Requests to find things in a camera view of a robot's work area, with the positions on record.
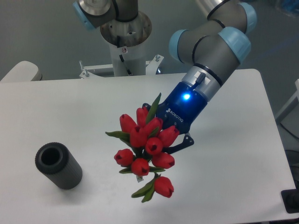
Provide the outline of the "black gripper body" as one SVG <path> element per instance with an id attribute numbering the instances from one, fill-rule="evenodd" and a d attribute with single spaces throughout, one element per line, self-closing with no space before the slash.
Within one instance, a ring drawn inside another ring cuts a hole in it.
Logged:
<path id="1" fill-rule="evenodd" d="M 206 105 L 207 101 L 201 94 L 180 82 L 158 105 L 156 116 L 163 120 L 163 129 L 175 126 L 180 134 L 185 134 Z"/>

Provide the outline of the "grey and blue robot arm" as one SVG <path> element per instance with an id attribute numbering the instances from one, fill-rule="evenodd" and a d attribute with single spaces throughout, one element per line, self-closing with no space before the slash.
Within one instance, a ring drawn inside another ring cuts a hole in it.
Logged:
<path id="1" fill-rule="evenodd" d="M 257 23 L 254 8 L 244 2 L 199 0 L 197 4 L 206 23 L 179 30 L 169 41 L 170 55 L 191 68 L 155 112 L 163 128 L 175 126 L 185 136 L 182 143 L 165 149 L 169 154 L 194 143 L 189 134 L 192 122 L 249 54 L 247 35 Z M 149 71 L 142 45 L 152 25 L 136 0 L 78 0 L 73 7 L 83 25 L 88 30 L 99 28 L 109 43 L 115 76 Z"/>

